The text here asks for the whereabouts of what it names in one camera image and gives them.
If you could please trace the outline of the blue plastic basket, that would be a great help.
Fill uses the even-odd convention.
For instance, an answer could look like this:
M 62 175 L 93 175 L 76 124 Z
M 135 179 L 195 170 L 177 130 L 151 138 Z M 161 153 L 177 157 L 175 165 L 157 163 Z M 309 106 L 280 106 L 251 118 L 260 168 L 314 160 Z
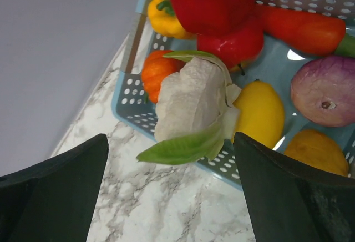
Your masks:
M 149 2 L 150 0 L 138 0 L 136 17 L 128 36 L 111 109 L 121 122 L 153 139 L 156 123 L 155 107 L 146 100 L 140 75 L 132 72 Z M 349 34 L 354 34 L 354 0 L 257 0 L 257 2 L 336 17 L 345 21 Z M 265 81 L 273 86 L 282 99 L 286 112 L 286 125 L 281 140 L 275 146 L 276 151 L 284 151 L 288 142 L 298 131 L 311 126 L 311 123 L 299 115 L 292 105 L 288 85 L 297 70 L 310 59 L 310 56 L 291 49 L 275 38 L 266 36 L 260 57 L 247 68 L 246 75 L 234 74 L 232 76 L 232 80 L 240 86 L 254 79 Z M 233 148 L 229 142 L 225 143 L 215 161 L 202 159 L 197 165 L 233 187 L 241 188 Z

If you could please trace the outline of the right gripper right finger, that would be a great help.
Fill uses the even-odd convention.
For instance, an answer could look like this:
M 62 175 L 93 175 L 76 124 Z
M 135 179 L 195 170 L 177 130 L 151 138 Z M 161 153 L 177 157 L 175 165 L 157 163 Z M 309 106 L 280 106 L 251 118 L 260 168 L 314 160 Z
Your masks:
M 256 241 L 354 241 L 354 179 L 303 164 L 244 133 L 234 154 Z

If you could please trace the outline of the pink toy onion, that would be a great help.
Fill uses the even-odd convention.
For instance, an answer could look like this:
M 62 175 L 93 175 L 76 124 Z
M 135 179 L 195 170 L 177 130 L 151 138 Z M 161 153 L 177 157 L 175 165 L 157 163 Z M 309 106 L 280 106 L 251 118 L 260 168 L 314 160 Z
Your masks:
M 293 76 L 290 96 L 308 120 L 325 127 L 354 123 L 354 58 L 328 56 L 304 64 Z

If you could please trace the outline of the orange toy pumpkin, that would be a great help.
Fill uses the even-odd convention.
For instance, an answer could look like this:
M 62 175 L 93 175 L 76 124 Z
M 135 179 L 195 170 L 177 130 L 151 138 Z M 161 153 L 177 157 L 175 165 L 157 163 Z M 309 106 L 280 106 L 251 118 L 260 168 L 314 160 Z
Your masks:
M 171 50 L 156 50 L 150 53 L 141 72 L 141 80 L 148 99 L 156 104 L 160 92 L 161 82 L 169 75 L 179 72 L 185 65 L 183 61 L 166 58 L 165 54 Z

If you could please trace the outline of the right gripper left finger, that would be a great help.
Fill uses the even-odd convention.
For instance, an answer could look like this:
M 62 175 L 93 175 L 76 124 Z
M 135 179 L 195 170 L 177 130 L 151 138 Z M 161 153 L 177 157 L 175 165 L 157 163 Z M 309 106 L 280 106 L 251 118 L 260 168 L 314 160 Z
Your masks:
M 1 241 L 86 241 L 109 155 L 105 134 L 1 177 Z

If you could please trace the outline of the yellow toy bell pepper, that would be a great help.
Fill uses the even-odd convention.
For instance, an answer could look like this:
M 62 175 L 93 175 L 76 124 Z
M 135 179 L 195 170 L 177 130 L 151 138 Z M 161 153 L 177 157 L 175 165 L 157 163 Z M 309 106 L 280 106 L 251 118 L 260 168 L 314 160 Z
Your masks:
M 155 32 L 177 39 L 195 39 L 194 34 L 182 27 L 170 0 L 151 0 L 148 5 L 147 14 Z

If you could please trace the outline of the yellow toy orange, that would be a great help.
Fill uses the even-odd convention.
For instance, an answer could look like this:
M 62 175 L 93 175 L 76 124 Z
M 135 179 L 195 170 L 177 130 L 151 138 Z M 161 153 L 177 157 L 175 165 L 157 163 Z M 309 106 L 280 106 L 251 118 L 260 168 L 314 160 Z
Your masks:
M 297 133 L 284 155 L 329 173 L 348 176 L 349 164 L 341 147 L 332 138 L 315 129 L 304 129 Z

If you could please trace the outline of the yellow toy lemon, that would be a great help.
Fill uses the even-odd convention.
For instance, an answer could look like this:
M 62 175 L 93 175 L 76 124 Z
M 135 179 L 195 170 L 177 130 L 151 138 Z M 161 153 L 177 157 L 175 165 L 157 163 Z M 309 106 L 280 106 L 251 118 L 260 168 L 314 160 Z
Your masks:
M 233 105 L 240 111 L 235 132 L 273 149 L 281 139 L 285 124 L 285 109 L 273 87 L 255 80 L 242 88 Z

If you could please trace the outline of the red toy apple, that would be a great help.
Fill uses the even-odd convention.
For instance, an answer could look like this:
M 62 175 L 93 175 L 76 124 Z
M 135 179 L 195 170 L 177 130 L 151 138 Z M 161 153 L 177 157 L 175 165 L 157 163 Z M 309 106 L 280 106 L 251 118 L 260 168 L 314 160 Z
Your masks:
M 197 49 L 220 58 L 231 72 L 257 59 L 263 45 L 263 27 L 255 16 L 250 16 L 228 34 L 197 37 Z

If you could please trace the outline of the red toy bell pepper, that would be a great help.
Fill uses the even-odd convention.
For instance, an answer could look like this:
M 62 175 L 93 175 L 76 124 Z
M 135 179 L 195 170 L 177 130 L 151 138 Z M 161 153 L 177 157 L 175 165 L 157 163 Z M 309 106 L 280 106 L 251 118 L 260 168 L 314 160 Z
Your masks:
M 181 25 L 191 33 L 226 34 L 247 19 L 256 0 L 170 0 Z

